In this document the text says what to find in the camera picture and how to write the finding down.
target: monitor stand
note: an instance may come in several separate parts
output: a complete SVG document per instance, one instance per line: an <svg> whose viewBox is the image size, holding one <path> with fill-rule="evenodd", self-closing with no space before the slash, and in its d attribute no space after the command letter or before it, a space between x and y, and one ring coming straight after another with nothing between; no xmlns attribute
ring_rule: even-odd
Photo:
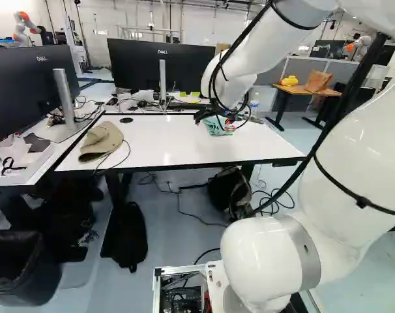
<svg viewBox="0 0 395 313"><path fill-rule="evenodd" d="M160 59L160 106L163 110L167 109L166 92L166 60Z"/></svg>
<svg viewBox="0 0 395 313"><path fill-rule="evenodd" d="M77 134L83 128L85 128L91 120L82 122L75 122L74 108L72 95L68 86L66 72L63 68L53 69L54 79L59 90L59 96L61 101L61 107L65 117L65 124L55 125L52 127L40 127L36 131L36 135L40 138L50 140L51 142L60 143L69 139L73 135Z"/></svg>

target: green cloth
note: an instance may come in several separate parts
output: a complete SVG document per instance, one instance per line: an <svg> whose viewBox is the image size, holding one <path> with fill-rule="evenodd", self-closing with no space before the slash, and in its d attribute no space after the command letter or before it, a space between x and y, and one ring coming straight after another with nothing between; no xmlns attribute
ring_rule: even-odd
<svg viewBox="0 0 395 313"><path fill-rule="evenodd" d="M222 130L222 128L225 129L227 127L227 125L225 125L225 121L226 121L225 117L222 116L219 117L219 121L221 122L222 127L221 125L219 125L219 121L216 118L216 116L208 117L206 119L203 119L202 121L205 124L206 129L211 136L224 136L224 135L233 134L233 132Z"/></svg>

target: computer mouse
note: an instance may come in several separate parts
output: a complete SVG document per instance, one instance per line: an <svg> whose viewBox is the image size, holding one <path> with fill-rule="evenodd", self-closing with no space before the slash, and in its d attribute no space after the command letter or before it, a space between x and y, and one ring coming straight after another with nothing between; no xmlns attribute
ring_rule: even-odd
<svg viewBox="0 0 395 313"><path fill-rule="evenodd" d="M130 118L130 117L124 117L123 119L120 119L119 121L120 121L121 123L126 124L126 123L131 123L131 122L133 121L133 119Z"/></svg>
<svg viewBox="0 0 395 313"><path fill-rule="evenodd" d="M106 106L114 106L118 103L118 98L113 97L111 100L109 100L105 105Z"/></svg>

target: dell logo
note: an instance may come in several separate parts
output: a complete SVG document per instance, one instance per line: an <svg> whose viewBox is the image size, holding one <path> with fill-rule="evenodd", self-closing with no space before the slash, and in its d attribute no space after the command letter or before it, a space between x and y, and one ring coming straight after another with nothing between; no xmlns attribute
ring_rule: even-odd
<svg viewBox="0 0 395 313"><path fill-rule="evenodd" d="M43 57L43 56L39 57L39 56L37 56L37 62L45 62L45 61L47 61L46 57Z"/></svg>

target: black monitor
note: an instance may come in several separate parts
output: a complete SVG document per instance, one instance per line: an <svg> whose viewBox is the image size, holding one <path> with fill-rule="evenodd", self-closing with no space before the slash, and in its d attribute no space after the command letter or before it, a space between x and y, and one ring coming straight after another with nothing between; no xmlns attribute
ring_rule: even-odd
<svg viewBox="0 0 395 313"><path fill-rule="evenodd" d="M200 91L206 66L215 47L166 44L138 40L108 39L115 86L159 90L159 60L166 60L166 89Z"/></svg>
<svg viewBox="0 0 395 313"><path fill-rule="evenodd" d="M0 48L0 140L61 105L53 68L66 70L74 100L80 88L68 46Z"/></svg>

